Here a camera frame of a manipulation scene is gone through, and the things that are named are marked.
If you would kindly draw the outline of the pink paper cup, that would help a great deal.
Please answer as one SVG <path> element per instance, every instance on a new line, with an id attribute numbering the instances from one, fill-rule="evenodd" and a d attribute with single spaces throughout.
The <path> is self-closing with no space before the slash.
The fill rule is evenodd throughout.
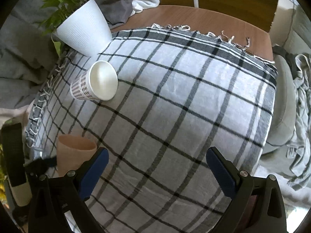
<path id="1" fill-rule="evenodd" d="M 70 134 L 59 135 L 56 146 L 56 160 L 59 177 L 70 170 L 77 170 L 97 151 L 94 142 L 85 137 Z"/>

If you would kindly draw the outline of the patterned white paper cup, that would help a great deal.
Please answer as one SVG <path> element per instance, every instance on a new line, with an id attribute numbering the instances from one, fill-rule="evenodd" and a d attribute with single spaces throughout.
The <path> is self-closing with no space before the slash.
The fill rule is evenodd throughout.
<path id="1" fill-rule="evenodd" d="M 77 100 L 111 100 L 118 89 L 118 77 L 107 61 L 95 62 L 70 85 L 70 93 Z"/>

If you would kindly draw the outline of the grey clothes pile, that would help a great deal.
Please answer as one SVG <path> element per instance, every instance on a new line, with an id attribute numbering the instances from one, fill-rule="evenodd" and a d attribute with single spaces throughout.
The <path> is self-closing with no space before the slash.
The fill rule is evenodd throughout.
<path id="1" fill-rule="evenodd" d="M 287 143 L 286 157 L 294 160 L 289 168 L 294 177 L 288 181 L 288 185 L 300 190 L 310 181 L 310 57 L 298 54 L 295 64 L 296 121 L 293 136 Z"/>

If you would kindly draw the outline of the checkered grey tablecloth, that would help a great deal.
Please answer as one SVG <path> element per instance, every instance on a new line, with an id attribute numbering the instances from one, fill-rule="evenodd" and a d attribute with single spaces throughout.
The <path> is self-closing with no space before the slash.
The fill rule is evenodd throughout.
<path id="1" fill-rule="evenodd" d="M 111 100 L 70 85 L 95 62 L 116 71 Z M 277 70 L 212 33 L 160 26 L 114 33 L 93 57 L 69 51 L 40 90 L 28 145 L 56 154 L 59 135 L 88 138 L 109 164 L 87 202 L 106 232 L 208 232 L 229 199 L 206 164 L 215 146 L 252 172 L 273 116 Z"/>

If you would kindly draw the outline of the grey curtain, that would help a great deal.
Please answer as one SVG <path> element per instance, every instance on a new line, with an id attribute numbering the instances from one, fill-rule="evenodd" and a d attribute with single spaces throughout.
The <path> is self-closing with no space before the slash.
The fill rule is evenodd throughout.
<path id="1" fill-rule="evenodd" d="M 92 56 L 129 17 L 159 0 L 18 0 L 1 27 L 1 108 L 18 109 L 34 99 L 63 42 Z"/>

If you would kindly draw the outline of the white plant pot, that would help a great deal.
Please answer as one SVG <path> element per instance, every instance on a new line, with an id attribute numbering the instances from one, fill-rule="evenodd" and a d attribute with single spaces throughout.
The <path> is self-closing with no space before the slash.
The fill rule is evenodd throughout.
<path id="1" fill-rule="evenodd" d="M 95 0 L 89 0 L 70 15 L 54 32 L 62 42 L 91 57 L 112 41 L 112 33 Z"/>

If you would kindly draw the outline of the green pothos plant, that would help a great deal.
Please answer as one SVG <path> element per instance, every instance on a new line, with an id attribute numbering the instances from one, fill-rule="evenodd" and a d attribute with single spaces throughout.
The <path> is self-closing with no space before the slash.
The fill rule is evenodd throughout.
<path id="1" fill-rule="evenodd" d="M 58 54 L 61 54 L 63 46 L 66 45 L 54 35 L 55 30 L 77 9 L 82 7 L 89 0 L 42 0 L 42 9 L 55 9 L 54 12 L 39 24 L 43 26 L 44 34 L 50 34 L 52 43 Z"/>

